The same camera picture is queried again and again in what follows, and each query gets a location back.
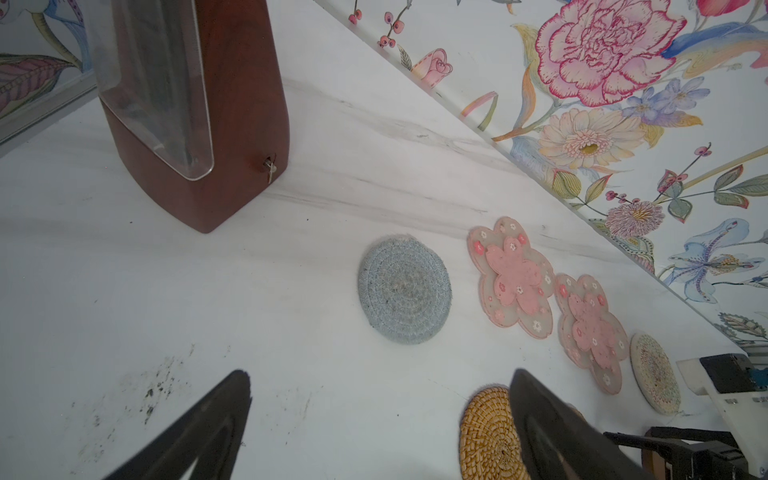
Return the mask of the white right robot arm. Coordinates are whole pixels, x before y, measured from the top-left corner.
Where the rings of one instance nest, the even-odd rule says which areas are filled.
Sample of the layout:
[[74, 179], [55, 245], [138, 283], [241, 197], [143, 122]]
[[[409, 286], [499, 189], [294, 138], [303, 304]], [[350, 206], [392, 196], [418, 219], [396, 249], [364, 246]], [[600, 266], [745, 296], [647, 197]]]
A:
[[643, 466], [665, 479], [765, 479], [767, 371], [744, 354], [681, 360], [677, 366], [693, 393], [710, 398], [726, 431], [651, 427], [643, 436], [605, 436], [640, 450]]

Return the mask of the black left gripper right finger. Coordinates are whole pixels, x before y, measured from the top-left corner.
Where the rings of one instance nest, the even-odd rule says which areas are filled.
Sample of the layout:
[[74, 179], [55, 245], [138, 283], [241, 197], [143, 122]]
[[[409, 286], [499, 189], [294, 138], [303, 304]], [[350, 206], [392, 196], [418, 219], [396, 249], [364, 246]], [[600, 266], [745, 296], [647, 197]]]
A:
[[514, 372], [509, 404], [531, 478], [652, 477], [525, 369]]

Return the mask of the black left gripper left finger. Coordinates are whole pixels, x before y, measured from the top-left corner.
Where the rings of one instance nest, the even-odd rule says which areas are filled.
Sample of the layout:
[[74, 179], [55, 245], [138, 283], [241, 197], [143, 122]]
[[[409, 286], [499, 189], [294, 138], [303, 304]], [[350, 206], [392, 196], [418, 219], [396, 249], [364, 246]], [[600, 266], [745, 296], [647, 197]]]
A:
[[229, 479], [252, 402], [251, 382], [234, 370], [109, 479]]

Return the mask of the colourful zigzag woven coaster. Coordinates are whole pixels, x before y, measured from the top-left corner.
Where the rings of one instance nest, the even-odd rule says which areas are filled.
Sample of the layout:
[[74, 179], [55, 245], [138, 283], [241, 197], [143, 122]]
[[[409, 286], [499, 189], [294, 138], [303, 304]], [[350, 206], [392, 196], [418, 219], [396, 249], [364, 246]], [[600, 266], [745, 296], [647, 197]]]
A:
[[659, 414], [676, 415], [681, 406], [680, 388], [659, 342], [647, 333], [635, 333], [630, 343], [630, 361], [636, 383], [649, 405]]

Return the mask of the pink flower coaster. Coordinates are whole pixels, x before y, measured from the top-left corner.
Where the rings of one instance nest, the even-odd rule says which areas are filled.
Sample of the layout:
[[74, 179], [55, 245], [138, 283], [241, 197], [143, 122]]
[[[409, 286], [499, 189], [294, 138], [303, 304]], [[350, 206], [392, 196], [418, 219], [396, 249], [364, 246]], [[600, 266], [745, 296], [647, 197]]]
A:
[[479, 298], [489, 320], [500, 328], [519, 325], [535, 339], [549, 337], [555, 274], [549, 260], [532, 248], [523, 226], [502, 217], [492, 228], [472, 229], [467, 245], [480, 272]]
[[607, 295], [590, 275], [555, 277], [555, 298], [561, 316], [558, 339], [568, 358], [589, 371], [606, 394], [617, 395], [623, 386], [621, 363], [628, 359], [630, 340], [609, 308]]

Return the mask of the grey-blue woven round coaster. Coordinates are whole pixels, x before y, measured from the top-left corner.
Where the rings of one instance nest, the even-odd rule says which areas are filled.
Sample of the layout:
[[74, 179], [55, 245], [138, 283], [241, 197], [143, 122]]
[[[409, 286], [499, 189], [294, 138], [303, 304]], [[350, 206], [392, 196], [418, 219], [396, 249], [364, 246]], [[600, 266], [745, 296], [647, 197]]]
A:
[[440, 332], [452, 302], [442, 259], [410, 235], [386, 236], [368, 248], [357, 290], [371, 327], [403, 345], [424, 343]]

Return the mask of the tan rattan round coaster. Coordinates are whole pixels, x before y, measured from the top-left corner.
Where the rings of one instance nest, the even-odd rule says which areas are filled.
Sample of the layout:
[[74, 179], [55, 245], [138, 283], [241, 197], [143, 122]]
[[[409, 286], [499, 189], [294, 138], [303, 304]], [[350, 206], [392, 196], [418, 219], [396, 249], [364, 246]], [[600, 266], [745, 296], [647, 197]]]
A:
[[459, 466], [463, 479], [530, 479], [509, 404], [509, 390], [477, 392], [460, 422]]

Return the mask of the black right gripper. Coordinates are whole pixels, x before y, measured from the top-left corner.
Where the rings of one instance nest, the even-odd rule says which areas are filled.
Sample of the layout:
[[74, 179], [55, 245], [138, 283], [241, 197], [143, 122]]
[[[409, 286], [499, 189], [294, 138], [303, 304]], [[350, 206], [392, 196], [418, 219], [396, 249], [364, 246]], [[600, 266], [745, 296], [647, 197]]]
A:
[[643, 436], [605, 432], [617, 446], [652, 450], [665, 460], [666, 480], [749, 479], [749, 464], [726, 431], [656, 426]]

